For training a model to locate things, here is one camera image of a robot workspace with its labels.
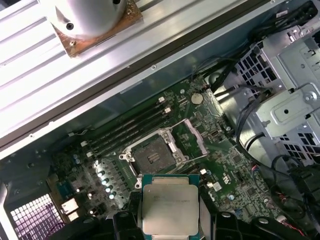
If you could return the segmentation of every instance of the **ventilation grille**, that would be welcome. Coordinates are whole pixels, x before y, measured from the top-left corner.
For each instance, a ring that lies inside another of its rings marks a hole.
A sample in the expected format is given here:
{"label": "ventilation grille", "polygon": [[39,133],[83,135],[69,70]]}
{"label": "ventilation grille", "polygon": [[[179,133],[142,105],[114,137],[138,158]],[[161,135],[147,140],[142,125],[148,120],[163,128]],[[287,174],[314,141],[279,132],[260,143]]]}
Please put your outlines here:
{"label": "ventilation grille", "polygon": [[11,211],[20,240],[45,240],[64,223],[48,194]]}
{"label": "ventilation grille", "polygon": [[[269,63],[262,57],[262,48],[262,43],[257,44],[236,66],[238,72],[241,74],[247,85],[265,87],[277,79]],[[251,91],[255,96],[257,96],[256,91]]]}
{"label": "ventilation grille", "polygon": [[285,134],[280,137],[283,146],[290,156],[301,160],[313,160],[320,163],[320,147],[315,143],[315,138],[312,133],[297,133],[298,141],[291,141]]}

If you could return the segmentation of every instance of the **copper heatsink base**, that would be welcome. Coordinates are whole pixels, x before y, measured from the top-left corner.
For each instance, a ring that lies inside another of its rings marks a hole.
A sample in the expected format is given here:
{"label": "copper heatsink base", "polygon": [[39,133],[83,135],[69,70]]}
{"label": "copper heatsink base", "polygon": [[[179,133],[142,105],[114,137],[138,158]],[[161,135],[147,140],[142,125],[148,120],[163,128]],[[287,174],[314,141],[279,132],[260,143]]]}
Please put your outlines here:
{"label": "copper heatsink base", "polygon": [[60,32],[58,29],[54,27],[54,30],[59,37],[66,53],[70,57],[76,57],[79,54],[83,53],[84,51],[88,50],[89,48],[92,48],[93,46],[96,46],[103,41],[113,37],[117,33],[129,28],[130,26],[134,25],[139,19],[141,19],[142,13],[137,7],[134,0],[126,0],[126,9],[123,13],[123,17],[121,20],[117,23],[117,25],[111,29],[110,31],[106,32],[105,34],[94,37],[92,39],[82,40],[82,39],[76,39],[69,37],[67,35],[64,35],[62,32]]}

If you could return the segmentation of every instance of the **cpu socket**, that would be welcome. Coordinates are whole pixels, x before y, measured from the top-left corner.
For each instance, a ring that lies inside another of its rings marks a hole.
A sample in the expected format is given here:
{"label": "cpu socket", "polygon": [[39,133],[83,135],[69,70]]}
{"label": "cpu socket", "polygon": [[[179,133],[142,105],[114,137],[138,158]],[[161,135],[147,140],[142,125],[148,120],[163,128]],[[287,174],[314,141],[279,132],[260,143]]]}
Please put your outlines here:
{"label": "cpu socket", "polygon": [[201,135],[188,119],[184,119],[171,127],[160,128],[132,143],[119,155],[120,160],[125,160],[129,163],[131,171],[137,177],[136,189],[141,188],[143,174],[156,174],[168,169],[170,166],[177,166],[190,161],[189,156],[184,155],[177,147],[176,140],[172,134],[173,128],[182,123],[185,124],[191,134],[196,136],[197,145],[203,154],[201,157],[208,154]]}

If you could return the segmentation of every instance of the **wire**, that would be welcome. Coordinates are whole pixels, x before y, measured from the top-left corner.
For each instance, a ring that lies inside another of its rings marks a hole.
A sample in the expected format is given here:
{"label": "wire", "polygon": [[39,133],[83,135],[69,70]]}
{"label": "wire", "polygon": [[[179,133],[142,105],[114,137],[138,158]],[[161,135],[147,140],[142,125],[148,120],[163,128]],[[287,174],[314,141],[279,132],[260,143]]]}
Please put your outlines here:
{"label": "wire", "polygon": [[249,103],[246,107],[245,107],[245,111],[242,111],[242,115],[241,117],[238,119],[238,123],[237,125],[237,129],[236,129],[236,139],[235,142],[237,144],[237,148],[238,150],[248,159],[251,160],[254,164],[258,165],[260,168],[265,168],[268,169],[269,171],[275,173],[275,174],[279,174],[283,177],[286,178],[290,178],[291,177],[288,174],[285,174],[283,172],[277,171],[265,164],[263,164],[262,162],[258,161],[257,159],[255,159],[241,144],[240,142],[240,136],[242,133],[242,130],[244,128],[244,125],[249,117],[249,115],[259,106],[259,104],[264,101],[268,96],[267,92],[262,92],[257,99],[255,99],[253,102]]}
{"label": "wire", "polygon": [[227,90],[225,91],[222,91],[222,92],[219,92],[217,94],[215,94],[214,96],[216,98],[218,97],[221,97],[225,94],[229,94],[229,93],[232,93],[234,91],[237,91],[238,89],[251,89],[251,90],[254,90],[254,91],[257,91],[257,92],[262,92],[262,91],[265,91],[266,88],[265,87],[259,87],[259,86],[253,86],[253,85],[246,85],[246,84],[240,84],[240,85],[236,85],[236,86],[233,86],[233,87],[230,87],[228,88]]}
{"label": "wire", "polygon": [[193,81],[195,74],[199,71],[199,69],[201,69],[201,67],[203,67],[204,65],[206,65],[208,62],[213,61],[213,60],[227,60],[229,62],[236,62],[238,61],[237,59],[234,58],[230,58],[230,57],[224,57],[224,56],[218,56],[218,55],[212,55],[211,57],[207,58],[206,60],[204,60],[203,62],[201,62],[196,68],[195,70],[192,71],[191,76],[190,76],[190,80]]}
{"label": "wire", "polygon": [[[303,167],[304,165],[298,160],[296,159],[295,157],[293,156],[290,156],[290,155],[279,155],[279,156],[276,156],[272,162],[271,162],[271,168],[276,170],[277,169],[277,163],[279,161],[279,159],[284,159],[284,161],[286,161],[285,159],[291,159],[293,161],[295,161],[295,163],[300,166],[300,167]],[[276,184],[277,183],[277,174],[273,173],[273,183]]]}
{"label": "wire", "polygon": [[64,222],[58,222],[56,223],[51,229],[50,231],[47,233],[47,235],[45,236],[45,240],[48,239],[48,237],[52,234],[52,232],[54,231],[54,229],[59,226],[59,225],[62,225],[62,227],[64,227],[66,224]]}
{"label": "wire", "polygon": [[306,194],[303,196],[303,203],[305,206],[306,214],[308,215],[310,221],[312,222],[315,230],[320,234],[320,223],[316,217],[316,214],[314,213],[313,209],[310,206],[309,198]]}
{"label": "wire", "polygon": [[256,172],[259,172],[259,168],[258,168],[257,165],[255,165],[255,166],[251,169],[251,177],[252,177],[252,180],[253,180],[255,186],[258,188],[258,190],[259,190],[261,193],[267,194],[269,191],[263,191],[263,190],[261,189],[261,187],[258,185],[256,176],[255,176],[255,173],[256,173]]}
{"label": "wire", "polygon": [[293,230],[298,231],[298,232],[300,233],[300,235],[305,236],[305,234],[304,234],[299,228],[294,227],[294,226],[291,225],[290,223],[283,222],[282,224],[283,224],[284,226],[287,226],[287,227],[293,229]]}
{"label": "wire", "polygon": [[255,143],[255,141],[257,141],[258,139],[263,138],[263,137],[266,137],[266,135],[265,135],[263,132],[259,133],[258,135],[255,135],[255,136],[248,142],[248,144],[246,145],[245,150],[249,151],[250,148],[251,148],[251,146]]}
{"label": "wire", "polygon": [[[225,67],[221,75],[216,79],[216,81],[210,86],[210,89],[213,93],[215,93],[219,87],[224,83],[227,79],[228,75],[232,72],[232,70],[237,65],[238,61],[242,59],[251,49],[251,45],[256,44],[262,41],[265,37],[284,31],[286,29],[292,28],[296,25],[303,25],[311,18],[315,17],[317,14],[317,9],[310,2],[306,2],[302,4],[296,10],[281,16],[281,17],[272,17],[266,22],[260,24],[259,26],[253,28],[248,36],[247,43],[241,47],[236,53],[231,57],[232,59],[236,59],[237,61],[224,61]],[[211,73],[218,70],[214,66],[211,69]],[[210,75],[208,71],[203,72],[203,77],[207,77]]]}

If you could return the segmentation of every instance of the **integrated circuit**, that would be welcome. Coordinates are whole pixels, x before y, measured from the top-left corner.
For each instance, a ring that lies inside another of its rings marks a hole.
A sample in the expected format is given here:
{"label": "integrated circuit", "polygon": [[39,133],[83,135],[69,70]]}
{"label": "integrated circuit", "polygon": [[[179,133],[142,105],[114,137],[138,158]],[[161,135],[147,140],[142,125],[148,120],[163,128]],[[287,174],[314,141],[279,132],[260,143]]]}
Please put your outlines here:
{"label": "integrated circuit", "polygon": [[251,187],[251,188],[249,188],[248,191],[246,191],[246,192],[247,192],[248,195],[251,197],[251,196],[253,196],[253,195],[256,193],[256,190],[255,190],[253,187]]}
{"label": "integrated circuit", "polygon": [[240,162],[241,162],[241,160],[242,160],[242,158],[241,158],[239,155],[237,155],[237,156],[233,157],[233,161],[234,161],[234,163],[235,163],[235,164],[240,163]]}
{"label": "integrated circuit", "polygon": [[137,174],[155,174],[176,164],[176,159],[161,136],[146,146],[132,151],[132,163]]}

